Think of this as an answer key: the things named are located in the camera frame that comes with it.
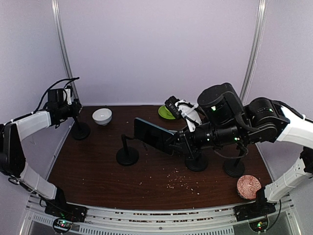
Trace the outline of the teal phone front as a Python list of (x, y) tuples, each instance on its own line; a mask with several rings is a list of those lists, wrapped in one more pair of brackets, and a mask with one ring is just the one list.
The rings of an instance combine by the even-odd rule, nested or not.
[(166, 141), (174, 134), (167, 129), (136, 117), (134, 119), (134, 137), (145, 144), (162, 151), (168, 155), (173, 155), (174, 151)]

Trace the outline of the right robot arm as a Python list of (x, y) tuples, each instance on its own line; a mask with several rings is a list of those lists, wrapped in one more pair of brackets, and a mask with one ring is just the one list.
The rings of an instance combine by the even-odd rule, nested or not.
[(243, 105), (232, 85), (223, 83), (205, 89), (195, 105), (172, 96), (165, 106), (187, 123), (166, 144), (182, 152), (186, 166), (193, 171), (206, 168), (201, 155), (205, 148), (235, 144), (243, 157), (247, 146), (258, 142), (286, 141), (303, 147), (292, 167), (258, 193), (250, 209), (255, 216), (261, 216), (269, 203), (278, 202), (313, 173), (313, 122), (281, 101), (259, 97)]

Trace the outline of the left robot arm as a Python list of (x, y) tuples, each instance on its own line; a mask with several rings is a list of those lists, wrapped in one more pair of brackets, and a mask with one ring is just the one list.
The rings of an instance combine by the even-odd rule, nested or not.
[(70, 85), (75, 80), (64, 78), (55, 82), (55, 85), (65, 82), (65, 85), (59, 89), (53, 85), (47, 88), (42, 95), (47, 98), (46, 103), (41, 99), (34, 111), (0, 125), (1, 173), (8, 176), (11, 183), (38, 194), (59, 217), (66, 217), (70, 213), (65, 194), (31, 167), (22, 142), (44, 129), (59, 128), (69, 118), (74, 120), (71, 134), (75, 140), (83, 140), (90, 134), (90, 130), (85, 131), (83, 124), (78, 121), (82, 105), (79, 99), (73, 97)]

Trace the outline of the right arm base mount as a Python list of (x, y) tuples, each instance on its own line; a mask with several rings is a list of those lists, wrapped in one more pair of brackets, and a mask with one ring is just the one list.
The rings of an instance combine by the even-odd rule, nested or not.
[(248, 221), (249, 227), (256, 233), (263, 233), (269, 228), (268, 215), (276, 212), (275, 204), (256, 202), (235, 206), (234, 214), (237, 222)]

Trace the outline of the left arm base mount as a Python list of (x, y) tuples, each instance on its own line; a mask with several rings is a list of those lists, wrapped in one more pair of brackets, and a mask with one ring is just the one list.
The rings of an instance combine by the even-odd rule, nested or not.
[(66, 204), (65, 209), (52, 204), (47, 204), (45, 207), (45, 213), (55, 217), (52, 228), (57, 234), (65, 234), (72, 229), (74, 223), (84, 222), (87, 211), (87, 207), (73, 204)]

